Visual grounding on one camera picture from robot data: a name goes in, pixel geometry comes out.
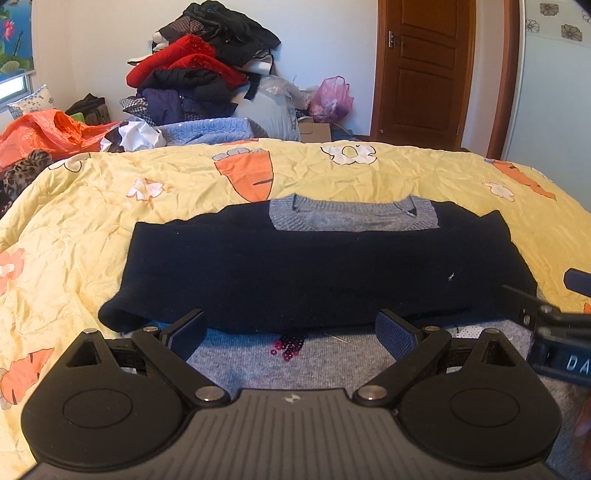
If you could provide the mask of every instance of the leopard print fabric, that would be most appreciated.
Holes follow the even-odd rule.
[[[51,163],[52,159],[49,153],[44,150],[35,150],[26,158],[8,167],[0,184],[0,218],[4,216],[18,196]]]

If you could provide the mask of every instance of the pillow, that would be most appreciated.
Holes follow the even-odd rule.
[[[250,118],[259,124],[269,138],[301,141],[300,128],[297,125],[296,109],[284,95],[272,95],[259,89],[251,100],[244,96],[248,87],[242,87],[232,100],[238,104],[234,117]]]
[[[18,102],[8,104],[8,111],[15,120],[25,113],[42,112],[55,108],[53,97],[49,93],[47,85],[43,85],[30,95],[21,98]]]

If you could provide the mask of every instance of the yellow comforter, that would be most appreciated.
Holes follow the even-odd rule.
[[[546,298],[574,312],[591,304],[563,285],[569,268],[591,271],[591,214],[529,167],[469,153],[279,140],[77,155],[44,171],[0,221],[0,478],[34,463],[20,415],[37,374],[82,329],[114,335],[97,311],[118,291],[136,222],[294,192],[346,202],[413,194],[478,215],[500,210]]]

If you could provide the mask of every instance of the window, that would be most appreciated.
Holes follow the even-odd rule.
[[[4,83],[0,83],[0,108],[4,107],[7,103],[28,95],[30,91],[29,78],[27,75],[22,75],[7,80]]]

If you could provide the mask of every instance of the black bag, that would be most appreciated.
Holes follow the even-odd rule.
[[[95,97],[91,93],[66,110],[66,115],[74,115],[75,113],[84,115],[86,125],[104,125],[111,122],[105,98]]]

